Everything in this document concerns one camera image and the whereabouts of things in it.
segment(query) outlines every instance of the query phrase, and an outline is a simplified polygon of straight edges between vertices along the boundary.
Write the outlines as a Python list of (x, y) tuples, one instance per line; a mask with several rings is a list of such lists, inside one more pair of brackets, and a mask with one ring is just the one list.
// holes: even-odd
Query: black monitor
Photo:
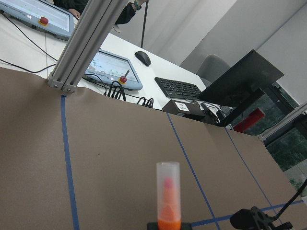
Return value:
[(198, 98), (213, 104), (236, 107), (218, 125), (226, 126), (260, 98), (264, 94), (263, 89), (272, 85), (283, 75), (263, 56), (251, 50), (201, 92)]

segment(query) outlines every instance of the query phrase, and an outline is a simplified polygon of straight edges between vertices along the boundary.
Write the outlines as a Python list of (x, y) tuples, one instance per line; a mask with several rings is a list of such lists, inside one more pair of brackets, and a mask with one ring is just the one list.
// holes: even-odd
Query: wristwatch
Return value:
[(135, 8), (136, 8), (138, 11), (142, 8), (142, 6), (139, 6), (139, 3), (138, 3), (137, 0), (135, 0), (135, 1), (133, 2), (133, 4), (135, 5)]

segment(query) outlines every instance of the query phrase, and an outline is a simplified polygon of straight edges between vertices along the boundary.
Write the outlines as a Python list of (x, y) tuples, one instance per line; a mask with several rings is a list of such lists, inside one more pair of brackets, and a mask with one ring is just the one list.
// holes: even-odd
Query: person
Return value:
[[(53, 0), (58, 7), (68, 10), (72, 15), (80, 18), (86, 7), (88, 0)], [(124, 10), (121, 12), (115, 24), (126, 24), (135, 15), (137, 10), (142, 8), (142, 4), (148, 0), (135, 0), (133, 3), (129, 2)]]

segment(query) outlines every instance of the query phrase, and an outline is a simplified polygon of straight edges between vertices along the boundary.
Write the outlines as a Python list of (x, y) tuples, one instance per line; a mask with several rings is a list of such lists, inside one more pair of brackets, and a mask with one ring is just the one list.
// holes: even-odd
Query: monitor stand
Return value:
[(216, 126), (226, 127), (264, 94), (265, 92), (258, 88)]

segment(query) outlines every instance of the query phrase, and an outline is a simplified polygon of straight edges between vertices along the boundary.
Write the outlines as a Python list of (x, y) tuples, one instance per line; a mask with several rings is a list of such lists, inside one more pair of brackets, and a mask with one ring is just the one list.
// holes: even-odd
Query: white label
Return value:
[(186, 104), (184, 103), (179, 103), (179, 102), (175, 102), (175, 104), (177, 105), (178, 109), (182, 110), (182, 111), (189, 111), (189, 109), (187, 108)]

